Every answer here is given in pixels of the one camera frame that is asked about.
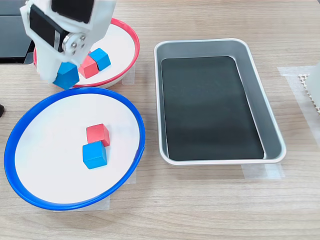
table surface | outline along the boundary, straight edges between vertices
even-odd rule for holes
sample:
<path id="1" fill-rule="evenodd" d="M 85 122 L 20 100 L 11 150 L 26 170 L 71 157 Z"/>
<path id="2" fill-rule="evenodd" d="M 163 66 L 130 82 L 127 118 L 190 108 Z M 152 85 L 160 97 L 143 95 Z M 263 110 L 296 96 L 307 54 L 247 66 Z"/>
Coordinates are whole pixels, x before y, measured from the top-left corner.
<path id="1" fill-rule="evenodd" d="M 0 66 L 0 239 L 302 240 L 320 236 L 320 150 L 277 67 L 320 60 L 316 0 L 119 1 L 114 13 L 136 31 L 135 85 L 111 87 L 139 109 L 146 148 L 136 184 L 110 210 L 53 212 L 10 187 L 3 167 L 9 134 L 33 105 L 60 90 L 33 65 Z M 166 40 L 239 38 L 248 43 L 287 145 L 282 179 L 246 179 L 240 165 L 174 167 L 158 153 L 153 50 Z"/>

silver tray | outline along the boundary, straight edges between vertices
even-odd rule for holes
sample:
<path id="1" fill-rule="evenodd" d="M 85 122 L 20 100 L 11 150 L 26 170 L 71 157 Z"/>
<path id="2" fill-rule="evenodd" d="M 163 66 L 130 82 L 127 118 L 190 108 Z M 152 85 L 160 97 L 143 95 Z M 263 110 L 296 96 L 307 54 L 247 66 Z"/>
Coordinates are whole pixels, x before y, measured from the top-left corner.
<path id="1" fill-rule="evenodd" d="M 214 159 L 174 160 L 169 158 L 162 61 L 165 59 L 201 58 L 228 56 L 235 61 L 250 112 L 259 135 L 264 155 L 262 159 Z M 164 41 L 154 48 L 156 106 L 158 140 L 161 157 L 172 165 L 236 165 L 271 164 L 281 161 L 286 155 L 286 145 L 263 89 L 248 45 L 235 38 L 212 40 Z"/>

red cube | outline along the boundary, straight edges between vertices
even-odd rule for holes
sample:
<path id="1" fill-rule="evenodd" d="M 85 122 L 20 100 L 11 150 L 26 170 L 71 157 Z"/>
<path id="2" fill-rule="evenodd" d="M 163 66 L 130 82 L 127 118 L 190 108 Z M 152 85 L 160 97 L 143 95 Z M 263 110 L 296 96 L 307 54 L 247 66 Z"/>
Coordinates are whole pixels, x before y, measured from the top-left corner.
<path id="1" fill-rule="evenodd" d="M 109 131 L 103 123 L 87 127 L 86 139 L 88 144 L 101 141 L 105 147 L 110 145 Z"/>
<path id="2" fill-rule="evenodd" d="M 97 73 L 99 73 L 97 63 L 89 55 L 86 56 L 85 60 L 80 65 L 78 71 L 86 79 L 91 78 L 92 76 L 94 76 Z"/>

tray rim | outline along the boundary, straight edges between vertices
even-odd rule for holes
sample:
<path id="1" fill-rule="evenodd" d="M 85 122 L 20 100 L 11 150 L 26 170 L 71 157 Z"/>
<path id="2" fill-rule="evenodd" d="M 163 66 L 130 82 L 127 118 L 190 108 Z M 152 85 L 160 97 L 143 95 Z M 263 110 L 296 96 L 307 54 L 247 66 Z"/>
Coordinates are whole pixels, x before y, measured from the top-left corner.
<path id="1" fill-rule="evenodd" d="M 262 92 L 262 96 L 264 99 L 264 103 L 267 107 L 268 113 L 271 117 L 272 124 L 274 126 L 274 129 L 277 133 L 277 137 L 279 139 L 280 145 L 281 145 L 281 152 L 276 158 L 272 159 L 217 159 L 217 160 L 173 160 L 170 159 L 164 152 L 163 149 L 163 138 L 162 138 L 162 130 L 163 126 L 161 123 L 161 108 L 160 108 L 160 88 L 159 88 L 159 71 L 160 69 L 158 68 L 158 49 L 166 44 L 171 44 L 171 43 L 201 43 L 201 42 L 221 42 L 221 41 L 234 41 L 242 44 L 249 56 L 251 65 L 253 67 L 253 71 L 255 74 L 255 77 L 257 79 L 258 85 L 260 87 L 260 90 Z M 173 166 L 189 166 L 189 165 L 242 165 L 242 164 L 275 164 L 279 163 L 284 159 L 284 157 L 287 154 L 287 148 L 285 141 L 283 139 L 283 136 L 281 134 L 281 131 L 279 129 L 279 126 L 277 124 L 276 118 L 273 114 L 272 108 L 270 106 L 269 100 L 267 98 L 266 92 L 263 88 L 261 79 L 259 77 L 254 59 L 252 57 L 251 51 L 249 49 L 249 46 L 247 45 L 246 42 L 244 42 L 241 39 L 238 38 L 220 38 L 220 39 L 203 39 L 203 40 L 168 40 L 168 41 L 162 41 L 158 43 L 154 47 L 154 65 L 155 65 L 155 95 L 156 95 L 156 115 L 157 115 L 157 128 L 158 128 L 158 141 L 159 141 L 159 153 L 160 156 L 165 160 L 167 163 L 173 165 Z"/>

wooden block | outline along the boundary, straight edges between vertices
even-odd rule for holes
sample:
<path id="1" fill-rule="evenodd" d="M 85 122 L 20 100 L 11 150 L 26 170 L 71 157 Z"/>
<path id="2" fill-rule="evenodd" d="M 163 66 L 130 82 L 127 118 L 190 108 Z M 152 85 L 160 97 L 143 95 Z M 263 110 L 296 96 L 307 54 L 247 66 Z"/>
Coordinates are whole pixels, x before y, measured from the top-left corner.
<path id="1" fill-rule="evenodd" d="M 101 141 L 89 143 L 82 147 L 83 163 L 88 169 L 107 165 L 106 149 Z"/>
<path id="2" fill-rule="evenodd" d="M 91 78 L 92 76 L 99 73 L 98 65 L 89 55 L 86 56 L 85 60 L 79 67 L 79 73 L 84 76 L 86 79 Z"/>
<path id="3" fill-rule="evenodd" d="M 61 63 L 58 74 L 53 84 L 64 90 L 67 90 L 72 88 L 77 82 L 79 82 L 79 73 L 77 66 L 70 62 Z"/>
<path id="4" fill-rule="evenodd" d="M 98 48 L 89 53 L 89 56 L 96 62 L 99 71 L 102 71 L 103 69 L 111 65 L 108 54 L 101 48 Z"/>
<path id="5" fill-rule="evenodd" d="M 86 138 L 88 144 L 101 141 L 105 147 L 110 145 L 109 131 L 102 123 L 87 127 Z"/>

